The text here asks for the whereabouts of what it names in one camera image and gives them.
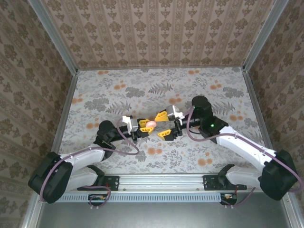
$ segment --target metal frame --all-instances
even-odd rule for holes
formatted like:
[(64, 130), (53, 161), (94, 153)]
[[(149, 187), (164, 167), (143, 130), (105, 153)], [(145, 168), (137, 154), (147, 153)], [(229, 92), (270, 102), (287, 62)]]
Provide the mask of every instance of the metal frame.
[(230, 65), (230, 66), (128, 66), (128, 67), (89, 67), (89, 68), (79, 68), (79, 71), (88, 71), (88, 70), (144, 70), (144, 69), (188, 69), (188, 68), (220, 68), (224, 69), (227, 67), (242, 67), (241, 65)]
[[(66, 193), (56, 203), (88, 203), (92, 193)], [(107, 203), (220, 203), (220, 193), (128, 193), (113, 192)]]
[[(248, 71), (242, 70), (242, 72), (243, 72), (244, 80), (245, 80), (245, 83), (246, 83), (246, 86), (248, 89), (250, 100), (251, 100), (253, 109), (255, 111), (256, 117), (257, 117), (256, 118), (257, 123), (261, 130), (264, 144), (267, 148), (273, 149), (273, 146), (271, 144), (269, 134), (268, 134), (268, 131), (267, 131), (264, 119), (263, 119), (263, 115), (262, 115), (260, 106), (257, 101), (257, 96), (255, 94), (255, 91), (254, 91), (254, 88), (253, 88), (253, 85), (252, 85), (252, 82), (250, 79), (250, 75), (249, 75)], [(292, 228), (304, 228), (304, 219), (301, 214), (297, 199), (295, 198), (295, 194), (287, 193), (282, 198), (282, 200), (283, 200), (291, 227)]]
[(266, 40), (268, 39), (272, 29), (276, 25), (277, 20), (281, 16), (285, 6), (287, 5), (288, 0), (277, 0), (274, 3), (273, 8), (270, 10), (270, 13), (262, 26), (246, 60), (244, 62), (245, 72), (249, 71), (251, 66), (253, 65), (257, 55), (260, 53), (263, 45), (265, 44)]
[[(230, 193), (234, 190), (205, 191), (203, 176), (216, 175), (216, 173), (182, 173), (182, 174), (115, 174), (119, 176), (117, 192), (125, 193)], [(250, 192), (251, 189), (239, 192)], [(70, 191), (69, 193), (87, 193), (88, 191)]]
[[(60, 121), (58, 124), (57, 132), (56, 132), (54, 142), (52, 145), (52, 149), (51, 149), (52, 151), (54, 151), (56, 153), (59, 152), (63, 133), (64, 133), (66, 123), (67, 123), (68, 113), (70, 111), (70, 107), (71, 107), (72, 100), (73, 100), (73, 95), (76, 90), (77, 80), (78, 80), (77, 75), (72, 77), (70, 88), (69, 88), (67, 96), (66, 96), (67, 99), (66, 99), (65, 105), (63, 106), (63, 110), (62, 110), (62, 114), (61, 114)], [(41, 211), (41, 207), (42, 207), (42, 203), (40, 203), (40, 201), (39, 201), (39, 196), (36, 193), (33, 193), (31, 196), (31, 199), (29, 201), (29, 204), (28, 204), (28, 210), (24, 217), (22, 228), (36, 228), (38, 218), (40, 215), (40, 211)]]
[(54, 26), (52, 19), (48, 15), (48, 12), (45, 9), (43, 3), (41, 2), (41, 0), (28, 0), (28, 1), (31, 4), (35, 13), (37, 14), (39, 20), (41, 21), (44, 29), (47, 31), (49, 37), (51, 38), (58, 52), (60, 53), (63, 61), (65, 62), (67, 68), (71, 72), (72, 76), (75, 76), (77, 65), (74, 62), (72, 56), (70, 55), (63, 40), (61, 39), (59, 35), (60, 33), (57, 31), (56, 27)]

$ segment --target floral wallpaper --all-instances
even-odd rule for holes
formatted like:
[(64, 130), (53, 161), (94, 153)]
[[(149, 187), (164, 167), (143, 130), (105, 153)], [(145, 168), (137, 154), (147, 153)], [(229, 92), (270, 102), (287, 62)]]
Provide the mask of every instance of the floral wallpaper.
[(274, 148), (290, 152), (304, 177), (303, 0), (289, 0), (249, 73)]
[[(103, 120), (116, 125), (122, 115), (131, 114), (135, 118), (154, 119), (169, 105), (185, 112), (196, 95), (209, 99), (216, 116), (263, 144), (240, 67), (102, 70), (77, 74), (77, 87), (60, 153), (89, 146)], [(139, 139), (140, 154), (113, 153), (97, 166), (111, 174), (218, 172), (227, 163), (249, 166), (231, 150), (211, 141), (191, 141), (185, 132), (172, 142), (162, 141), (157, 136), (173, 126), (173, 123), (158, 123), (149, 137)], [(119, 150), (132, 151), (124, 141), (114, 142), (114, 145)]]
[(0, 1), (0, 227), (22, 224), (27, 182), (54, 140), (71, 74), (26, 0)]
[(241, 66), (275, 0), (42, 0), (78, 68)]

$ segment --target floral tablecloth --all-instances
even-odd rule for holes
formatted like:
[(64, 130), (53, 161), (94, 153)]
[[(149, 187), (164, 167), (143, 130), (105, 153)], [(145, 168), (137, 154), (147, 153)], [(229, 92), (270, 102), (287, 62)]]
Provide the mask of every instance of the floral tablecloth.
[[(216, 116), (251, 140), (263, 144), (241, 68), (171, 68), (79, 71), (60, 153), (89, 146), (99, 123), (115, 125), (122, 115), (152, 119), (169, 105), (186, 111), (196, 95), (206, 96)], [(136, 156), (113, 153), (96, 164), (115, 173), (218, 172), (227, 163), (250, 164), (229, 149), (208, 142), (194, 142), (184, 132), (173, 142), (164, 142), (157, 132), (169, 129), (163, 123), (150, 137), (140, 139)], [(125, 142), (114, 142), (118, 150), (131, 152)]]

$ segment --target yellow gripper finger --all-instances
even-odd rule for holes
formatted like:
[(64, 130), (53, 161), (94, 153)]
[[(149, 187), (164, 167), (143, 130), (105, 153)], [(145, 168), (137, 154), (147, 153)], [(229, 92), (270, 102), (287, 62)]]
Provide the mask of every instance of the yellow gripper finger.
[(165, 137), (168, 136), (168, 135), (170, 135), (170, 133), (171, 133), (171, 129), (163, 131), (163, 132), (160, 132), (160, 133), (157, 134), (157, 136), (165, 141), (166, 140)]
[(148, 119), (140, 120), (140, 121), (138, 122), (138, 124), (139, 124), (140, 127), (146, 127), (146, 123), (148, 123), (149, 121), (150, 121), (150, 120), (148, 120)]
[(154, 127), (141, 127), (139, 130), (143, 133), (148, 133), (150, 135), (154, 130)]
[(167, 116), (167, 112), (162, 111), (162, 112), (158, 113), (157, 116), (155, 117), (154, 121), (156, 121), (156, 122), (169, 121), (169, 118)]

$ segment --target patterned wall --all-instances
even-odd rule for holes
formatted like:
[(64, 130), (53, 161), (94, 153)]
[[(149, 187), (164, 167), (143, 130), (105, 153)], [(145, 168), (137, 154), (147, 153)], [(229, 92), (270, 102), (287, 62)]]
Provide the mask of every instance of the patterned wall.
[(304, 0), (289, 1), (249, 73), (273, 146), (292, 154), (303, 177)]
[(0, 227), (22, 222), (30, 174), (51, 149), (71, 74), (25, 0), (0, 1)]
[(43, 0), (79, 68), (240, 66), (274, 0)]

